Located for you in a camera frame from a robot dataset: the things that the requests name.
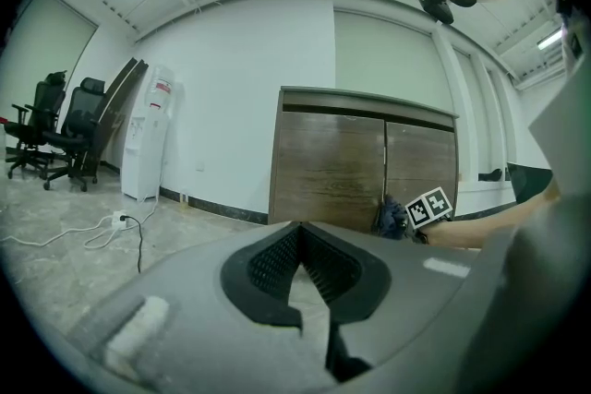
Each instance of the office chair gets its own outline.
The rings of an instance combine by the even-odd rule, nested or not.
[[[84,78],[80,86],[72,91],[61,133],[43,132],[43,138],[47,143],[66,152],[66,166],[47,171],[50,175],[43,183],[45,190],[49,190],[51,181],[65,175],[79,181],[82,192],[88,190],[82,167],[76,165],[76,158],[80,153],[89,151],[92,146],[98,125],[95,114],[104,97],[103,91],[103,81]],[[92,183],[97,183],[96,174],[92,178]]]
[[[24,168],[27,164],[39,171],[41,178],[44,178],[50,159],[39,152],[39,147],[45,144],[43,132],[55,130],[57,112],[66,96],[65,77],[66,71],[59,71],[49,74],[44,81],[37,83],[34,105],[20,107],[12,104],[18,110],[18,122],[7,122],[4,128],[7,134],[18,138],[18,144],[17,156],[6,160],[13,162],[8,171],[8,179],[12,179],[15,168]],[[25,125],[29,111],[29,122]]]

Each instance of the baseboard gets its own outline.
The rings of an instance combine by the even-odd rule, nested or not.
[[[516,202],[509,202],[508,204],[503,204],[501,206],[493,207],[491,209],[480,210],[479,212],[474,213],[465,213],[464,215],[456,215],[453,217],[455,221],[473,221],[475,219],[482,219],[483,217],[488,217],[489,215],[494,215],[499,212],[503,212],[506,209],[510,209],[516,205]]]
[[[114,173],[121,174],[121,170],[107,161],[101,161],[101,166],[107,168]],[[160,195],[162,197],[169,198],[175,202],[180,201],[180,194],[165,187],[160,188]],[[229,217],[230,219],[236,219],[239,221],[249,221],[251,223],[258,223],[260,225],[266,225],[269,220],[266,213],[255,212],[254,210],[238,209],[236,207],[225,206],[223,204],[216,204],[208,200],[203,200],[196,197],[188,197],[188,205],[194,209],[204,210],[209,213],[216,215],[222,215],[223,217]]]
[[[111,164],[110,162],[101,160],[101,166],[107,168],[109,171],[113,171],[116,174],[121,174],[121,170],[114,164]]]

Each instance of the ceiling light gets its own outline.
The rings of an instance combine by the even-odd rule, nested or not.
[[[537,44],[537,47],[540,50],[543,50],[544,48],[548,48],[554,42],[557,42],[560,38],[562,38],[562,29],[555,31],[550,36],[548,36],[546,39],[539,42]]]

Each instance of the wooden cabinet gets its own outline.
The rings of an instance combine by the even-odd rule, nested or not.
[[[324,221],[370,233],[385,193],[401,204],[457,190],[455,115],[343,90],[282,88],[269,223]]]
[[[441,186],[455,206],[455,135],[425,126],[388,123],[386,193],[406,205]]]
[[[282,112],[281,122],[271,222],[367,232],[383,190],[383,121]]]

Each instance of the chair armrest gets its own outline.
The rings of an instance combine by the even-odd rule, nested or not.
[[[45,114],[51,115],[52,117],[55,117],[55,118],[57,118],[59,116],[57,113],[54,113],[49,109],[45,109],[45,110],[38,109],[37,107],[33,107],[32,105],[28,105],[28,104],[26,104],[25,107],[27,107],[29,110],[33,110],[34,112],[45,113]]]
[[[29,111],[27,109],[25,109],[24,107],[21,107],[20,105],[16,105],[16,104],[12,104],[12,106],[18,110],[18,122],[21,125],[25,124],[25,117],[27,116],[27,113],[29,113]]]

